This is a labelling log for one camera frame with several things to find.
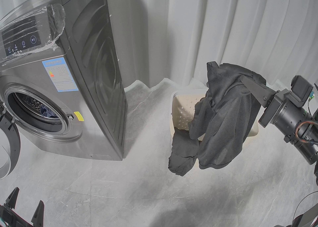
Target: plastic wrap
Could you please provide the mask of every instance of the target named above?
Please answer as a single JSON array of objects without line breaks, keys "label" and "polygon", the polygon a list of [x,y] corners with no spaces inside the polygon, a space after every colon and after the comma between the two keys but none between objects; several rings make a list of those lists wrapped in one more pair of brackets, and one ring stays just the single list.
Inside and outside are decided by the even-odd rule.
[{"label": "plastic wrap", "polygon": [[53,4],[27,13],[0,29],[0,64],[47,49],[55,50],[65,27],[65,11]]}]

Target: washing machine door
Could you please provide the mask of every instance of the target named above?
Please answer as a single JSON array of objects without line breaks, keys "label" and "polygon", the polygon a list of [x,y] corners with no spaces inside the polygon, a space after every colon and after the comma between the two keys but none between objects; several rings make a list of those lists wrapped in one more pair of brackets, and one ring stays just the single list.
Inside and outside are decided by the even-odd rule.
[{"label": "washing machine door", "polygon": [[0,179],[8,176],[17,165],[20,155],[20,135],[14,119],[0,108]]}]

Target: laundry basket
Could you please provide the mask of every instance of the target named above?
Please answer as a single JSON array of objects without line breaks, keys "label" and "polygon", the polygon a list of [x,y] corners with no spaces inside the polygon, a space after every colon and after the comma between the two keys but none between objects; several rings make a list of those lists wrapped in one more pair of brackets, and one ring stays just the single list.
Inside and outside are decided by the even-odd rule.
[{"label": "laundry basket", "polygon": [[[175,133],[175,127],[177,129],[189,130],[188,122],[193,120],[194,106],[201,98],[205,97],[207,89],[195,89],[195,90],[177,90],[170,99],[170,132],[171,136]],[[255,120],[252,129],[248,136],[255,136],[258,134],[258,124]],[[202,141],[204,134],[199,137],[199,141]]]}]

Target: curtain fold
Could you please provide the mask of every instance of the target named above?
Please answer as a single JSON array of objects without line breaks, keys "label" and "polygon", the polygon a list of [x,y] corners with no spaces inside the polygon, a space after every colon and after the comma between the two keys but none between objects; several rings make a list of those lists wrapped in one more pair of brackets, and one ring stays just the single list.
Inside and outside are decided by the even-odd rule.
[{"label": "curtain fold", "polygon": [[[2,18],[25,0],[0,0]],[[206,63],[238,64],[273,84],[318,79],[318,0],[108,0],[124,86],[207,82]]]}]

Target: warning sticker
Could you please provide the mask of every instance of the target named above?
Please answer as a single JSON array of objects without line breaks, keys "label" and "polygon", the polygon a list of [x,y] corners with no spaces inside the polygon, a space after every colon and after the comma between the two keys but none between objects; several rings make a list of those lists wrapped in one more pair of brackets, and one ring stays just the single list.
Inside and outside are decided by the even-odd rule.
[{"label": "warning sticker", "polygon": [[79,119],[79,121],[84,121],[83,116],[80,114],[79,111],[74,111],[74,114],[77,116],[77,118]]},{"label": "warning sticker", "polygon": [[78,90],[63,57],[45,60],[42,63],[58,92]]}]

